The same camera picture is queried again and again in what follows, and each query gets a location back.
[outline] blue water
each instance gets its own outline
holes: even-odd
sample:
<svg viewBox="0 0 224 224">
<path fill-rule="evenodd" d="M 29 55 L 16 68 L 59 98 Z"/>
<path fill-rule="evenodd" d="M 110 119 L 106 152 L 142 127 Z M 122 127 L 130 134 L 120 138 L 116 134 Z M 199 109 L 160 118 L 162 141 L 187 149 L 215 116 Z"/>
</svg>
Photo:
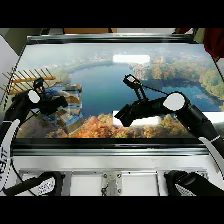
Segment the blue water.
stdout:
<svg viewBox="0 0 224 224">
<path fill-rule="evenodd" d="M 111 65 L 83 69 L 71 74 L 72 83 L 82 84 L 83 115 L 98 116 L 101 113 L 109 114 L 120 110 L 125 104 L 137 100 L 135 92 L 124 83 L 124 75 L 133 74 L 128 65 Z M 220 111 L 212 98 L 206 96 L 199 87 L 163 87 L 164 92 L 180 91 L 186 94 L 192 102 L 202 111 Z M 152 90 L 146 90 L 150 100 L 164 95 Z"/>
</svg>

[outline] lake image on screen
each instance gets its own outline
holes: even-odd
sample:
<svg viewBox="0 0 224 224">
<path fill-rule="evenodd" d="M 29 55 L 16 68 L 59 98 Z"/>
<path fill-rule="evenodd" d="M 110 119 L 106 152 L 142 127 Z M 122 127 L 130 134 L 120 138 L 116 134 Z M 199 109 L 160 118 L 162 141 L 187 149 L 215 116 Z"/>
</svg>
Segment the lake image on screen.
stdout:
<svg viewBox="0 0 224 224">
<path fill-rule="evenodd" d="M 132 60 L 115 60 L 116 56 Z M 142 84 L 185 94 L 203 112 L 224 110 L 224 84 L 211 56 L 198 44 L 62 44 L 27 46 L 17 71 L 48 68 L 56 80 L 46 88 L 65 96 L 68 106 L 51 115 L 38 114 L 21 126 L 20 138 L 189 138 L 173 116 L 123 127 L 113 117 L 138 100 L 123 79 L 134 75 Z M 149 100 L 165 95 L 144 88 Z M 224 135 L 224 123 L 215 123 Z"/>
</svg>

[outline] metal bracket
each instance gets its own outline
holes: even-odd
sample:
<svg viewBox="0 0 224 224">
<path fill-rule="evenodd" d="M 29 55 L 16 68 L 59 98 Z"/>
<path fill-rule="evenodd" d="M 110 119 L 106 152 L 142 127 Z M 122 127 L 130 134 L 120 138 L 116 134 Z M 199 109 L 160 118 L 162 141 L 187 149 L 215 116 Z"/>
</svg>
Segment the metal bracket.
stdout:
<svg viewBox="0 0 224 224">
<path fill-rule="evenodd" d="M 121 172 L 103 172 L 101 192 L 102 196 L 119 196 L 122 193 Z"/>
</svg>

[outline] cable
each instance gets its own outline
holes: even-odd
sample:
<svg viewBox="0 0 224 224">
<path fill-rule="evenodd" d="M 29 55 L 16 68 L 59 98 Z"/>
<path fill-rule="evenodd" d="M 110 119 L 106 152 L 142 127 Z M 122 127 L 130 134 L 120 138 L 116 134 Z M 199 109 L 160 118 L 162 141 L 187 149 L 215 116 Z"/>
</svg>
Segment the cable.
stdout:
<svg viewBox="0 0 224 224">
<path fill-rule="evenodd" d="M 160 91 L 160 90 L 158 90 L 158 89 L 154 89 L 154 88 L 152 88 L 152 87 L 149 87 L 149 86 L 145 86 L 145 85 L 143 85 L 142 84 L 142 86 L 144 86 L 145 88 L 148 88 L 148 89 L 151 89 L 151 90 L 154 90 L 154 91 L 156 91 L 156 92 L 160 92 L 160 93 L 163 93 L 163 94 L 165 94 L 165 95 L 169 95 L 168 93 L 165 93 L 165 92 L 163 92 L 163 91 Z"/>
<path fill-rule="evenodd" d="M 23 179 L 20 177 L 20 175 L 18 174 L 18 172 L 16 171 L 16 168 L 13 164 L 13 160 L 11 160 L 11 166 L 13 171 L 15 172 L 16 176 L 19 178 L 19 180 L 21 181 L 22 184 L 24 184 Z M 30 194 L 32 194 L 33 196 L 37 196 L 36 194 L 34 194 L 31 190 L 28 190 L 30 192 Z"/>
</svg>

